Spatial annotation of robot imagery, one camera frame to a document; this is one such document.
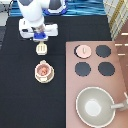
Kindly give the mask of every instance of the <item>pink surface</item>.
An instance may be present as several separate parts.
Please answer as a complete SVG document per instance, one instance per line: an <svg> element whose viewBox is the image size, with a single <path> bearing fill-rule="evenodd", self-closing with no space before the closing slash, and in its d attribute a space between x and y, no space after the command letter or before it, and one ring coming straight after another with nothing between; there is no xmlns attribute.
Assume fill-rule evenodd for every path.
<svg viewBox="0 0 128 128"><path fill-rule="evenodd" d="M87 59L78 58L74 54L74 48L78 45L88 45L92 54ZM107 58L97 56L96 47L107 45L111 48L111 55ZM115 67L112 76L103 76L98 71L101 62L111 62ZM75 73L75 65L78 62L87 62L91 67L88 76L80 77ZM115 42L110 41L83 41L66 43L66 128L90 128L81 121L76 112L76 98L79 92L89 86L100 87L106 90L114 99L115 103L120 103L125 99L126 87L122 75L119 58ZM128 110L124 112L116 111L113 122L106 128L128 128Z"/></svg>

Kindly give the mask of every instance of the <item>round black pad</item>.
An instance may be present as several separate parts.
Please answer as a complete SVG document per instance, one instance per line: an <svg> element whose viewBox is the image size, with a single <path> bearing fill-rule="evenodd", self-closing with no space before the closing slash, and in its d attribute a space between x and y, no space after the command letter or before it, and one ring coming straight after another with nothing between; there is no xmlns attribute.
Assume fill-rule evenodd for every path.
<svg viewBox="0 0 128 128"><path fill-rule="evenodd" d="M106 45L99 45L96 48L96 54L100 57L108 57L111 54L111 49Z"/></svg>
<svg viewBox="0 0 128 128"><path fill-rule="evenodd" d="M91 68L86 62L79 62L75 66L75 72L79 76L87 76L89 75Z"/></svg>
<svg viewBox="0 0 128 128"><path fill-rule="evenodd" d="M76 49L77 49L79 46L80 46L80 45L76 46L75 49L74 49L74 54L75 54L77 57L79 57L79 56L78 56L77 53L76 53Z"/></svg>
<svg viewBox="0 0 128 128"><path fill-rule="evenodd" d="M114 66L109 62L100 63L98 70L103 76L112 76L115 72Z"/></svg>

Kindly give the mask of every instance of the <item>mug handle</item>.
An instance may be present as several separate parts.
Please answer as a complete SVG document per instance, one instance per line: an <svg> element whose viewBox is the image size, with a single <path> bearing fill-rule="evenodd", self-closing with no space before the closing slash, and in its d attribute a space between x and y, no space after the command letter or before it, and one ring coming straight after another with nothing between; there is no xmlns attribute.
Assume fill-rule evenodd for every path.
<svg viewBox="0 0 128 128"><path fill-rule="evenodd" d="M41 82L47 81L47 77L40 78Z"/></svg>
<svg viewBox="0 0 128 128"><path fill-rule="evenodd" d="M46 61L45 61L45 60L40 61L40 64L44 64L44 63L46 63Z"/></svg>

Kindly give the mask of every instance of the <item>small cup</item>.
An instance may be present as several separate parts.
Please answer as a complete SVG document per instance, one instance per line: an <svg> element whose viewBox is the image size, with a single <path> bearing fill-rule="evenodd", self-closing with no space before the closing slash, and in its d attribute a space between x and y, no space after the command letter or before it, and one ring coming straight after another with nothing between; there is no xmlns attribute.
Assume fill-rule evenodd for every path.
<svg viewBox="0 0 128 128"><path fill-rule="evenodd" d="M35 77L41 83L49 81L53 75L53 68L45 60L41 61L35 68Z"/></svg>

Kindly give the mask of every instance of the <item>circular mark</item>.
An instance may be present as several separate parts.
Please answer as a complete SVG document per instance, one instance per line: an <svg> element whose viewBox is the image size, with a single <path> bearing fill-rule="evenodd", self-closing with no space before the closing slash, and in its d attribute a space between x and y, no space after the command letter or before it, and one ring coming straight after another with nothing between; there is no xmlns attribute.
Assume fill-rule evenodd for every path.
<svg viewBox="0 0 128 128"><path fill-rule="evenodd" d="M111 49L106 45L99 45L96 48L96 54L100 57L108 57L111 54Z"/></svg>
<svg viewBox="0 0 128 128"><path fill-rule="evenodd" d="M74 49L74 54L82 59L88 58L91 55L91 48L87 45L78 45Z"/></svg>
<svg viewBox="0 0 128 128"><path fill-rule="evenodd" d="M91 68L86 62L79 62L75 66L75 72L79 76L87 76L89 75Z"/></svg>
<svg viewBox="0 0 128 128"><path fill-rule="evenodd" d="M110 62L100 63L98 70L103 76L112 76L115 72L115 68Z"/></svg>

